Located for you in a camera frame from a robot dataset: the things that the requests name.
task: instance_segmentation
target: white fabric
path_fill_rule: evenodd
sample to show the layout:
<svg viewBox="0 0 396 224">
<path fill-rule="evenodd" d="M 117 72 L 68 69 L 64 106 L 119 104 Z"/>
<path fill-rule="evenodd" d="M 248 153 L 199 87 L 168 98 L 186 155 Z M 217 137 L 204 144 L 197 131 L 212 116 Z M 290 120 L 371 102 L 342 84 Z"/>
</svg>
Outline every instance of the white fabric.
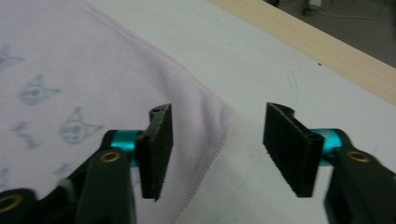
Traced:
<svg viewBox="0 0 396 224">
<path fill-rule="evenodd" d="M 233 111 L 180 64 L 87 3 L 0 0 L 0 190 L 41 198 L 111 129 L 146 129 L 171 103 L 174 147 L 162 197 L 138 223 L 174 223 L 229 137 Z"/>
</svg>

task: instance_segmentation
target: brass screw hole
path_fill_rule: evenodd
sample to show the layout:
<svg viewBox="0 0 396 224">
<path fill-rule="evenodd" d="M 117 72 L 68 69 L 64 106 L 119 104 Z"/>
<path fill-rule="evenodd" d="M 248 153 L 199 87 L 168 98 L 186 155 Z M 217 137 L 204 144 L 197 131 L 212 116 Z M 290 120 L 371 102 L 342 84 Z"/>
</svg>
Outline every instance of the brass screw hole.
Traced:
<svg viewBox="0 0 396 224">
<path fill-rule="evenodd" d="M 23 196 L 20 194 L 11 194 L 0 199 L 0 214 L 9 211 L 22 202 Z"/>
<path fill-rule="evenodd" d="M 113 162 L 117 161 L 120 158 L 120 153 L 118 152 L 107 152 L 106 154 L 103 154 L 100 160 L 102 162 Z"/>
<path fill-rule="evenodd" d="M 369 162 L 370 161 L 370 159 L 366 155 L 361 154 L 359 152 L 351 152 L 350 151 L 347 153 L 347 155 L 349 158 L 351 158 L 352 160 L 355 160 L 355 161 L 361 161 L 361 162 Z"/>
</svg>

